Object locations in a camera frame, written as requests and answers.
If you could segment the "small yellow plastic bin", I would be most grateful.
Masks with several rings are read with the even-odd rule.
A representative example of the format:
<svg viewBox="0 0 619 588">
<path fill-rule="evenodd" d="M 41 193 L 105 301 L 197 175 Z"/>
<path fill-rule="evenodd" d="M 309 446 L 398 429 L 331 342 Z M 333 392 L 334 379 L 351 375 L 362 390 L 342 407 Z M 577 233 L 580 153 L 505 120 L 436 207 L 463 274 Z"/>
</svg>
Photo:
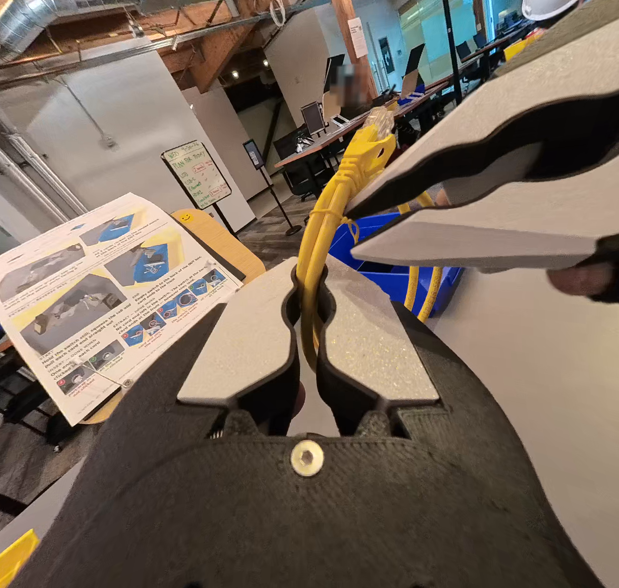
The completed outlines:
<svg viewBox="0 0 619 588">
<path fill-rule="evenodd" d="M 505 61 L 508 62 L 516 55 L 521 53 L 527 46 L 538 40 L 545 33 L 545 31 L 546 30 L 543 28 L 536 28 L 535 30 L 532 30 L 527 35 L 525 35 L 523 38 L 507 46 L 503 51 Z"/>
</svg>

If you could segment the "person's right hand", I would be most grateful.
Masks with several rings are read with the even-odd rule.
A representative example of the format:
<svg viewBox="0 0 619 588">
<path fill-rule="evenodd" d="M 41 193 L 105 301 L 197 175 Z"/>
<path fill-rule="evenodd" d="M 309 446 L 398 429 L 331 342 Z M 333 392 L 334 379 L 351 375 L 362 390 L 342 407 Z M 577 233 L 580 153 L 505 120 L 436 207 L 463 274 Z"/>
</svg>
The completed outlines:
<svg viewBox="0 0 619 588">
<path fill-rule="evenodd" d="M 555 289 L 565 295 L 580 297 L 596 297 L 602 294 L 613 274 L 614 270 L 608 264 L 575 266 L 546 272 L 549 283 Z"/>
</svg>

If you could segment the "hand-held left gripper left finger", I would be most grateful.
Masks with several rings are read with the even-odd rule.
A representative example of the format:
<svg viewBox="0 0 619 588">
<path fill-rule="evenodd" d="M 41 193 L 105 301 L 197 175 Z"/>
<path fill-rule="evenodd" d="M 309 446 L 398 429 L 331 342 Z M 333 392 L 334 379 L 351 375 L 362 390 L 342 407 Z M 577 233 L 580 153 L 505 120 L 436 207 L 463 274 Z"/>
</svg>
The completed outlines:
<svg viewBox="0 0 619 588">
<path fill-rule="evenodd" d="M 284 260 L 232 296 L 178 392 L 179 403 L 245 410 L 269 435 L 288 433 L 300 390 L 297 261 Z"/>
</svg>

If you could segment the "metal wall conduit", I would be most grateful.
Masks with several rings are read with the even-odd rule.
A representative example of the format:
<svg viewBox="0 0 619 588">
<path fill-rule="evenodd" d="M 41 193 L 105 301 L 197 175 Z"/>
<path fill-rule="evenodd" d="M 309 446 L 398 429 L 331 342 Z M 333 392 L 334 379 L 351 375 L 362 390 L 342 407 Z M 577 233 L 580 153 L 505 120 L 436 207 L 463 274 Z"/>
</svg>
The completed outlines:
<svg viewBox="0 0 619 588">
<path fill-rule="evenodd" d="M 104 128 L 102 128 L 100 123 L 95 119 L 95 117 L 92 115 L 92 113 L 88 110 L 86 105 L 83 103 L 81 98 L 76 94 L 75 90 L 69 85 L 69 83 L 66 81 L 66 79 L 63 76 L 60 76 L 56 80 L 56 82 L 59 85 L 61 85 L 62 87 L 64 87 L 69 92 L 70 96 L 73 97 L 73 99 L 75 100 L 76 104 L 79 106 L 81 111 L 84 113 L 86 118 L 89 120 L 89 122 L 92 124 L 92 126 L 95 128 L 95 130 L 99 134 L 101 142 L 103 143 L 103 146 L 106 147 L 107 149 L 112 149 L 112 148 L 116 147 L 117 146 L 116 141 L 112 138 L 111 135 L 109 135 L 104 130 Z"/>
</svg>

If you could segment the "large yellow plastic bin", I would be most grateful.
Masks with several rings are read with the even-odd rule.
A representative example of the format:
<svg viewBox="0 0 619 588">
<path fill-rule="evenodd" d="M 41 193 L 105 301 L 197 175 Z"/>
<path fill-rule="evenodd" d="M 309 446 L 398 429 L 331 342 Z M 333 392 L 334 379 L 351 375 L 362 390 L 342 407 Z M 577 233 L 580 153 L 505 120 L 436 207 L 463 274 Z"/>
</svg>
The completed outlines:
<svg viewBox="0 0 619 588">
<path fill-rule="evenodd" d="M 1 552 L 1 587 L 11 584 L 39 542 L 35 530 L 31 529 Z"/>
</svg>

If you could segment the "black sign stand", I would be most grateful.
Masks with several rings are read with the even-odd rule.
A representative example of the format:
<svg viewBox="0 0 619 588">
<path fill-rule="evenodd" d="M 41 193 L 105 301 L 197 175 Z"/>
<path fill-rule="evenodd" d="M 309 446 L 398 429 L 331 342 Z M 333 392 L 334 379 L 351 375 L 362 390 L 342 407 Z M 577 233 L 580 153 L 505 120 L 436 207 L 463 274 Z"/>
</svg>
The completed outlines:
<svg viewBox="0 0 619 588">
<path fill-rule="evenodd" d="M 246 141 L 245 143 L 243 143 L 243 148 L 245 150 L 245 152 L 247 153 L 252 165 L 254 166 L 255 170 L 260 173 L 260 175 L 262 176 L 262 179 L 264 180 L 264 182 L 267 185 L 267 189 L 270 192 L 270 195 L 272 196 L 272 198 L 275 200 L 275 204 L 276 206 L 279 208 L 283 218 L 285 219 L 286 223 L 288 224 L 288 229 L 285 232 L 286 236 L 293 236 L 295 234 L 297 234 L 298 232 L 301 231 L 301 225 L 294 225 L 292 224 L 292 222 L 289 219 L 289 216 L 287 215 L 287 213 L 285 212 L 279 198 L 277 197 L 275 190 L 273 188 L 273 184 L 270 180 L 270 178 L 267 176 L 267 173 L 264 169 L 265 167 L 265 162 L 264 159 L 258 149 L 258 146 L 256 145 L 255 141 L 250 139 L 248 141 Z"/>
</svg>

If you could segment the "wood-edged desk with monitor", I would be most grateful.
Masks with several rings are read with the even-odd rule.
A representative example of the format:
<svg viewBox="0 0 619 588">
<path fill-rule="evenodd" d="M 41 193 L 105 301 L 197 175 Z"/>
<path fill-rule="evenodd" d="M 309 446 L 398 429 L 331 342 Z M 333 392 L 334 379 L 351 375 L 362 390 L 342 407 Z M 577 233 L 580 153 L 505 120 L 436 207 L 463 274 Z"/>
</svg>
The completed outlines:
<svg viewBox="0 0 619 588">
<path fill-rule="evenodd" d="M 334 168 L 334 171 L 336 171 L 337 167 L 332 164 L 332 160 L 339 160 L 339 156 L 342 155 L 345 149 L 349 146 L 355 133 L 362 128 L 369 114 L 369 111 L 365 112 L 360 116 L 352 119 L 344 126 L 337 126 L 334 132 L 328 133 L 320 139 L 313 141 L 312 144 L 307 144 L 308 147 L 297 152 L 296 156 L 289 157 L 288 159 L 284 160 L 280 159 L 275 164 L 276 172 L 279 168 L 282 168 L 286 164 L 291 163 L 292 161 L 297 159 L 305 159 L 310 154 L 315 152 L 320 152 L 323 158 L 329 164 L 331 164 L 331 166 Z"/>
</svg>

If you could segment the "blue plastic storage bin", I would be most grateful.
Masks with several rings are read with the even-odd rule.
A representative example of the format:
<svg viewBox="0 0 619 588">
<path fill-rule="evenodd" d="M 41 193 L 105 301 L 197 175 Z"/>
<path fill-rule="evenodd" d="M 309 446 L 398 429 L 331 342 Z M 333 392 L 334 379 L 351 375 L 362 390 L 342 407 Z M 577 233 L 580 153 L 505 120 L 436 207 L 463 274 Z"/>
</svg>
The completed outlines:
<svg viewBox="0 0 619 588">
<path fill-rule="evenodd" d="M 359 240 L 372 235 L 398 216 L 398 212 L 392 212 L 372 215 L 359 220 L 357 222 Z M 404 303 L 408 287 L 409 267 L 354 259 L 350 253 L 353 245 L 354 237 L 350 227 L 343 224 L 336 230 L 329 254 L 377 284 L 392 301 Z M 438 316 L 445 309 L 453 296 L 453 292 L 457 289 L 462 273 L 463 268 L 443 268 L 441 284 L 429 317 Z"/>
</svg>

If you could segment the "black office chair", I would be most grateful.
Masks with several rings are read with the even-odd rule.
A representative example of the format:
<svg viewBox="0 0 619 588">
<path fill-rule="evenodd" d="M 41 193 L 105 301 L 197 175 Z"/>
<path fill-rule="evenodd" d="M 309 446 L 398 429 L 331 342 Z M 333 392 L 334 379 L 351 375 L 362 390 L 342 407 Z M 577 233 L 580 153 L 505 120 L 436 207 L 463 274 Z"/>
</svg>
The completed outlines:
<svg viewBox="0 0 619 588">
<path fill-rule="evenodd" d="M 284 160 L 296 156 L 298 144 L 301 145 L 302 150 L 307 148 L 308 145 L 305 144 L 305 141 L 308 141 L 309 144 L 313 143 L 311 134 L 304 124 L 275 139 L 273 146 L 279 159 Z M 320 152 L 312 153 L 305 159 L 294 160 L 279 168 L 277 172 L 283 174 L 290 191 L 301 201 L 306 201 L 310 196 L 318 198 L 315 193 L 320 192 L 335 174 L 334 168 L 323 158 Z"/>
</svg>

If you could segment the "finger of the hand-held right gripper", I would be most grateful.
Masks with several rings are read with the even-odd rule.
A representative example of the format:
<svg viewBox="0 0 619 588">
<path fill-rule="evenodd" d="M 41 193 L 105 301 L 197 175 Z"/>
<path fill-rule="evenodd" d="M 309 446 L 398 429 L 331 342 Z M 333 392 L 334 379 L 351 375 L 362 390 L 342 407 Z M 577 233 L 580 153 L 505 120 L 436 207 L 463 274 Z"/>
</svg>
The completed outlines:
<svg viewBox="0 0 619 588">
<path fill-rule="evenodd" d="M 486 83 L 388 166 L 346 207 L 381 212 L 436 184 L 480 174 L 541 143 L 536 177 L 577 173 L 618 133 L 618 30 L 598 29 Z"/>
<path fill-rule="evenodd" d="M 465 205 L 407 213 L 350 253 L 393 266 L 492 272 L 618 262 L 618 166 L 506 183 Z"/>
</svg>

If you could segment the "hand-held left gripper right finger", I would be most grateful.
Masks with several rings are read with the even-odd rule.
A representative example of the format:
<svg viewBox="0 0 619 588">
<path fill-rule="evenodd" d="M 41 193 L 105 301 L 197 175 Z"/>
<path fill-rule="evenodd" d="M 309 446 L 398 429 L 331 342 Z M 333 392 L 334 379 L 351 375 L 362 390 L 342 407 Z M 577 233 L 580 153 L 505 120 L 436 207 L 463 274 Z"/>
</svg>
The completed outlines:
<svg viewBox="0 0 619 588">
<path fill-rule="evenodd" d="M 352 436 L 368 412 L 391 419 L 399 408 L 438 404 L 438 391 L 383 290 L 328 259 L 317 296 L 316 381 L 342 436 Z"/>
</svg>

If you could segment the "black pole stand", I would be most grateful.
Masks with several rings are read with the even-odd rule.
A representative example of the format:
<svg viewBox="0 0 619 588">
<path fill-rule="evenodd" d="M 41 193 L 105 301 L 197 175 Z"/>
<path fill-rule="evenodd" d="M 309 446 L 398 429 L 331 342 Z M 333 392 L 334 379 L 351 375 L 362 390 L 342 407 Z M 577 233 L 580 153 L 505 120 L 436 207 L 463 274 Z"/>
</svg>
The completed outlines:
<svg viewBox="0 0 619 588">
<path fill-rule="evenodd" d="M 442 0 L 442 3 L 443 3 L 443 11 L 444 11 L 444 16 L 445 16 L 445 23 L 446 23 L 447 42 L 449 46 L 449 54 L 450 54 L 451 65 L 452 65 L 455 101 L 457 105 L 460 105 L 462 102 L 462 89 L 461 89 L 461 84 L 460 84 L 459 64 L 457 60 L 457 52 L 456 52 L 456 46 L 455 46 L 455 41 L 454 41 L 451 8 L 450 8 L 449 0 Z"/>
</svg>

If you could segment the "printed instruction sheet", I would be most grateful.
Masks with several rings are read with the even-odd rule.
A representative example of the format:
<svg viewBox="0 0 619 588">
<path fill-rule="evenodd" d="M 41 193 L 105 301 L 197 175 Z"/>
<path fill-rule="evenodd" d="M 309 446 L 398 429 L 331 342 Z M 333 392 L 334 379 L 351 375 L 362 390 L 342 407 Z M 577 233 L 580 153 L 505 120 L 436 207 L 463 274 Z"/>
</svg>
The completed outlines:
<svg viewBox="0 0 619 588">
<path fill-rule="evenodd" d="M 245 275 L 126 194 L 1 255 L 1 326 L 66 421 L 85 421 Z"/>
</svg>

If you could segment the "instruction sheet on stand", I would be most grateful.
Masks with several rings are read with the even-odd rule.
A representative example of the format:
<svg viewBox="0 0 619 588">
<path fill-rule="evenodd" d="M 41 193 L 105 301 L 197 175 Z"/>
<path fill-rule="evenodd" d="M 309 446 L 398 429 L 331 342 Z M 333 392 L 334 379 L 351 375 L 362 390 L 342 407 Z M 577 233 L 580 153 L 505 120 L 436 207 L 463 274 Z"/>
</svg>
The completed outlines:
<svg viewBox="0 0 619 588">
<path fill-rule="evenodd" d="M 189 231 L 192 236 L 201 241 L 205 247 L 210 247 L 213 251 L 213 257 L 217 253 L 229 265 L 244 274 L 244 285 L 247 285 L 266 272 L 264 263 L 240 242 L 233 233 L 231 234 L 227 228 L 222 227 L 208 213 L 196 209 L 184 209 L 173 212 L 171 216 L 185 230 Z M 136 379 L 130 379 L 127 388 L 110 396 L 98 410 L 80 421 L 79 424 L 94 425 L 107 420 L 123 398 L 124 393 L 128 391 L 135 381 Z"/>
</svg>

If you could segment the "small upright monitor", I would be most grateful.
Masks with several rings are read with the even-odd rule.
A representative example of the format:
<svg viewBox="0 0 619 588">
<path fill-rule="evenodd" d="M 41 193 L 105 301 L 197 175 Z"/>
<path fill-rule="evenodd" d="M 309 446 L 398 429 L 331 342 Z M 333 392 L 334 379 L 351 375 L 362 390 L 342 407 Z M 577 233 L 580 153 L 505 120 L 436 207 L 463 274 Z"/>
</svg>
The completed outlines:
<svg viewBox="0 0 619 588">
<path fill-rule="evenodd" d="M 301 115 L 309 134 L 320 136 L 321 132 L 326 128 L 321 103 L 314 101 L 302 106 Z"/>
</svg>

